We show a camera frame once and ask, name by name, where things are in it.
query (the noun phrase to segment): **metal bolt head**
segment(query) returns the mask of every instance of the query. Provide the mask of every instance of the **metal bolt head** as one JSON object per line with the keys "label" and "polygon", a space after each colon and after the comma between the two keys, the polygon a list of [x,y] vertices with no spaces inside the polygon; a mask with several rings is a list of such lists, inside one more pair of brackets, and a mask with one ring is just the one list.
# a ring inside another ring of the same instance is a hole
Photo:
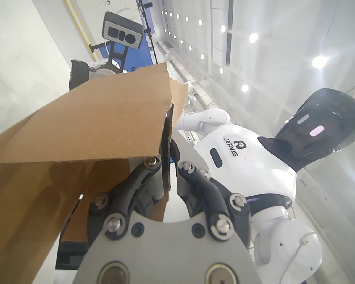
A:
{"label": "metal bolt head", "polygon": [[150,166],[150,167],[155,167],[156,166],[156,164],[157,164],[157,159],[155,158],[155,157],[148,157],[147,159],[146,159],[146,164],[148,165],[148,166]]}
{"label": "metal bolt head", "polygon": [[121,227],[121,220],[119,218],[111,218],[108,221],[108,231],[116,232]]}
{"label": "metal bolt head", "polygon": [[226,219],[218,219],[216,229],[219,233],[227,233],[230,230],[230,224]]}
{"label": "metal bolt head", "polygon": [[191,170],[192,169],[192,164],[190,164],[189,162],[183,163],[183,169],[184,170]]}

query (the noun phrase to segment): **cable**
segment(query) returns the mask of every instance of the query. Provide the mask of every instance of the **cable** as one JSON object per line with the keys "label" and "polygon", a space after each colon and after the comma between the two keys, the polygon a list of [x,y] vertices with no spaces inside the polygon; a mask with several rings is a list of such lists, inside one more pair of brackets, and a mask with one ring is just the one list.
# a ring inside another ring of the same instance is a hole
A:
{"label": "cable", "polygon": [[288,270],[289,266],[291,265],[291,263],[293,262],[293,260],[296,258],[296,256],[297,256],[298,252],[300,251],[301,247],[307,244],[306,242],[304,242],[304,238],[307,237],[307,236],[309,236],[309,235],[312,235],[312,234],[316,234],[316,233],[315,233],[315,232],[306,233],[306,234],[301,238],[300,246],[298,246],[298,248],[297,248],[295,254],[293,255],[291,261],[289,262],[289,264],[288,264],[287,267],[285,268],[285,270],[284,270],[284,272],[283,272],[283,274],[282,274],[282,276],[281,276],[281,278],[280,278],[279,284],[281,284],[281,281],[283,280],[283,277],[285,276],[285,273],[287,272],[287,270]]}

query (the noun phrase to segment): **round ceiling light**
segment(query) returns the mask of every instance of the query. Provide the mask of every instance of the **round ceiling light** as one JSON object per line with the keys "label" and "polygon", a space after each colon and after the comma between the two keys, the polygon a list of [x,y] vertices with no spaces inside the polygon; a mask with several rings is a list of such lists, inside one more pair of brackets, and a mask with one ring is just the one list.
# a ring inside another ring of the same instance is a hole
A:
{"label": "round ceiling light", "polygon": [[325,67],[328,60],[329,59],[327,57],[319,55],[313,58],[312,65],[314,68],[322,69],[323,67]]}
{"label": "round ceiling light", "polygon": [[242,86],[242,88],[241,88],[241,90],[242,90],[242,92],[247,92],[248,91],[248,85],[247,84],[244,84],[243,86]]}
{"label": "round ceiling light", "polygon": [[250,40],[251,43],[254,43],[254,42],[257,41],[258,37],[259,36],[258,36],[257,33],[252,33],[252,34],[250,34],[249,40]]}

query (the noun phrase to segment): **torn cardboard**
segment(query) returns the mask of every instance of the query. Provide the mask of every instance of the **torn cardboard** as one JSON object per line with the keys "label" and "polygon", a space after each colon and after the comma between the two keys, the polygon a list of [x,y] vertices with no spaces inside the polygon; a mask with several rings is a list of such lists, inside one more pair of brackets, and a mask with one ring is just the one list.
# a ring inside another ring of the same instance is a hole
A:
{"label": "torn cardboard", "polygon": [[126,158],[157,155],[186,96],[165,64],[144,67],[94,78],[0,135],[0,284],[33,281],[79,195],[126,179]]}

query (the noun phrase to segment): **blue panel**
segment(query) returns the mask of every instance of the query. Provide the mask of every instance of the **blue panel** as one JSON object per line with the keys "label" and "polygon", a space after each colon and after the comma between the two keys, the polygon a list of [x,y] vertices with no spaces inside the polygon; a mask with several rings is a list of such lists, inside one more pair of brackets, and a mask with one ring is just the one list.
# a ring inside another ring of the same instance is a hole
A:
{"label": "blue panel", "polygon": [[[116,43],[114,46],[114,50],[117,53],[123,53],[124,49],[125,46],[122,44]],[[103,58],[108,58],[108,53],[105,49],[105,46],[100,47],[99,50]],[[139,67],[150,65],[153,65],[153,60],[151,59],[150,49],[147,44],[146,36],[144,36],[138,50],[129,48],[125,59],[124,69],[128,72],[131,72],[138,69]]]}

